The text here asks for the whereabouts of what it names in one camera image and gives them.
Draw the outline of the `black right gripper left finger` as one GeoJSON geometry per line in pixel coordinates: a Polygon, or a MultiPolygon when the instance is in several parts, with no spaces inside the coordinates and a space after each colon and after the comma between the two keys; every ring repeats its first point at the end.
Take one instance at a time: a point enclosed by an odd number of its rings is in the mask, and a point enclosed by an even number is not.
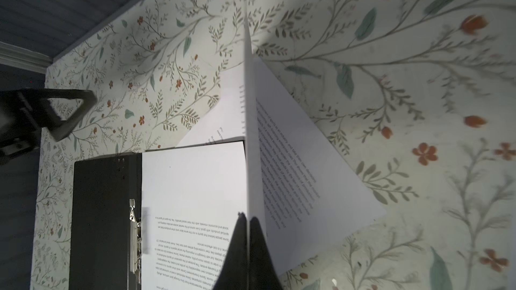
{"type": "Polygon", "coordinates": [[[247,218],[239,213],[223,268],[213,290],[244,290],[248,286],[247,218]]]}

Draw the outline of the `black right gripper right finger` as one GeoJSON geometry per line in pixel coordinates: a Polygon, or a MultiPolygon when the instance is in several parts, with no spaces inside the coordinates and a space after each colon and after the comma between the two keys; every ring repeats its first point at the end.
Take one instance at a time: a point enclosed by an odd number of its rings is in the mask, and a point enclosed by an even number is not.
{"type": "Polygon", "coordinates": [[[249,289],[282,290],[257,217],[250,221],[249,289]]]}

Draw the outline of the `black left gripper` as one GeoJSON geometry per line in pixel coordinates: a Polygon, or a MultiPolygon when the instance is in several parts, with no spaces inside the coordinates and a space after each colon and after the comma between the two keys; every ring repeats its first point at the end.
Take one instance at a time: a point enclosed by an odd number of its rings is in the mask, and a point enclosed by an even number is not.
{"type": "Polygon", "coordinates": [[[97,102],[90,90],[1,91],[1,165],[38,149],[42,128],[67,138],[97,102]]]}

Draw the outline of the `white printed sheet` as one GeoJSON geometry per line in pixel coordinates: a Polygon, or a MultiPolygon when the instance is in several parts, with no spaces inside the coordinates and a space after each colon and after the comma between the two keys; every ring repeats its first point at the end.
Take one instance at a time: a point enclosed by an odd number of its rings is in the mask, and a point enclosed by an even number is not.
{"type": "Polygon", "coordinates": [[[241,141],[142,154],[142,289],[212,289],[247,211],[241,141]]]}
{"type": "Polygon", "coordinates": [[[180,146],[243,140],[249,216],[277,273],[295,268],[386,212],[244,35],[243,62],[220,75],[219,102],[180,146]]]}

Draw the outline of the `orange folder black inside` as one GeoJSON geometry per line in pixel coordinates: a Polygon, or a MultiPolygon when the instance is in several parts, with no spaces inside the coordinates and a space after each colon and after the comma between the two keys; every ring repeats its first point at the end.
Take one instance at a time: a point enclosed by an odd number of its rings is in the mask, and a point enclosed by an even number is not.
{"type": "Polygon", "coordinates": [[[70,289],[141,288],[130,270],[130,215],[140,220],[141,200],[141,154],[75,163],[70,289]]]}

